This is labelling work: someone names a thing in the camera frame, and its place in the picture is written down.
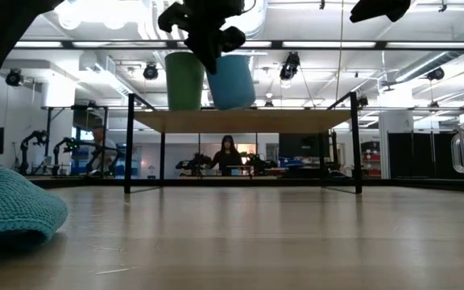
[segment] ceiling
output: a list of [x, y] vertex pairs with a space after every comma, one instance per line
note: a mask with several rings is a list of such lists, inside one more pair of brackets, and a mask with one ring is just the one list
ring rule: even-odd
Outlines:
[[[64, 15], [56, 11], [41, 15], [31, 25], [24, 39], [180, 39], [180, 31], [166, 34], [156, 27], [156, 15], [174, 0], [84, 0], [87, 7], [80, 8], [77, 17], [80, 24], [66, 29]], [[448, 0], [448, 8], [439, 13], [440, 0], [415, 0], [408, 13], [397, 23], [385, 17], [370, 19], [361, 23], [350, 22], [350, 9], [357, 2], [326, 0], [325, 9], [319, 10], [320, 1], [309, 0], [257, 0], [265, 7], [264, 22], [252, 32], [256, 39], [269, 40], [460, 40], [464, 32], [464, 0]], [[104, 24], [105, 19], [116, 19], [115, 26]], [[256, 17], [236, 20], [238, 25], [246, 25]], [[291, 87], [281, 88], [280, 65], [287, 57], [287, 51], [248, 50], [253, 61], [253, 77], [258, 103], [263, 104], [266, 94], [272, 93], [280, 106], [309, 105], [311, 98], [315, 105], [327, 106], [352, 89], [361, 87], [363, 94], [371, 100], [371, 106], [378, 104], [380, 81], [427, 56], [429, 52], [390, 51], [299, 51], [301, 70], [292, 79]], [[105, 81], [91, 77], [81, 71], [79, 60], [81, 51], [13, 51], [12, 60], [47, 60], [72, 74], [84, 83], [84, 89], [77, 90], [77, 97], [92, 98], [100, 105], [122, 105], [122, 95]], [[156, 62], [160, 67], [169, 52], [145, 50], [98, 51], [99, 58], [109, 56], [115, 61], [116, 75], [154, 106], [166, 106], [166, 81], [163, 69], [154, 81], [143, 78], [147, 62]], [[441, 81], [415, 79], [405, 84], [411, 87], [412, 97], [417, 105], [426, 106], [433, 99], [444, 100], [443, 106], [464, 106], [464, 55], [441, 66], [445, 78]]]

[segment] metal table frame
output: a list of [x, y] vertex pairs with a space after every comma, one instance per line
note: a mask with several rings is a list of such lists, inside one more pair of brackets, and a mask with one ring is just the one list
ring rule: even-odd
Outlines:
[[[122, 183], [124, 192], [126, 194], [133, 193], [132, 186], [354, 186], [355, 194], [363, 192], [363, 179], [361, 172], [361, 148], [359, 145], [359, 124], [358, 124], [358, 99], [357, 93], [348, 93], [347, 95], [338, 99], [327, 110], [334, 110], [339, 104], [350, 99], [350, 116], [352, 122], [352, 140], [354, 146], [354, 170], [353, 178], [348, 180], [165, 180], [165, 147], [166, 147], [166, 134], [160, 133], [160, 174], [158, 180], [132, 180], [132, 154], [134, 145], [134, 120], [135, 120], [135, 107], [136, 102], [145, 105], [150, 110], [157, 110], [154, 106], [145, 101], [142, 97], [135, 93], [128, 96], [128, 115], [126, 122], [126, 158], [125, 158], [125, 179]], [[336, 133], [333, 132], [333, 147], [336, 144]], [[323, 152], [323, 137], [320, 138], [320, 150], [322, 152], [320, 163], [321, 170], [324, 170], [325, 164]], [[255, 134], [255, 146], [257, 143], [257, 133]], [[198, 134], [198, 151], [200, 151], [200, 134]], [[336, 147], [334, 148], [334, 162], [338, 161]]]

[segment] desk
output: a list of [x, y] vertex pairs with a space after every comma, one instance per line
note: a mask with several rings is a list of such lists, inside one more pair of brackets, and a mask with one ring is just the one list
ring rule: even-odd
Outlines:
[[346, 110], [202, 110], [135, 112], [160, 133], [311, 133], [350, 119]]

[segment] man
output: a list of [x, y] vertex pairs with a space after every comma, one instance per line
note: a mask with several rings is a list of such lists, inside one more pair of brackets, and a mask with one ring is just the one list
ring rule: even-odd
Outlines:
[[[105, 132], [105, 127], [103, 125], [98, 125], [93, 128], [94, 143], [99, 146], [103, 146], [103, 132]], [[115, 149], [116, 144], [107, 137], [105, 140], [105, 147]], [[105, 161], [103, 162], [104, 164], [103, 172], [109, 171], [109, 165], [112, 164], [112, 161], [114, 161], [114, 158], [116, 157], [116, 155], [117, 155], [116, 151], [108, 150], [108, 149], [105, 150]], [[94, 160], [93, 170], [101, 171], [102, 158], [103, 158], [103, 154], [100, 154], [96, 158], [96, 160]]]

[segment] table surface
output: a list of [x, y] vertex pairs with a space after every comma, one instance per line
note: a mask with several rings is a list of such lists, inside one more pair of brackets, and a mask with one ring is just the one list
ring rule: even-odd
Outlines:
[[464, 290], [464, 193], [363, 189], [53, 190], [68, 220], [0, 290]]
[[135, 112], [135, 119], [162, 133], [316, 134], [350, 119], [346, 110], [201, 110]]

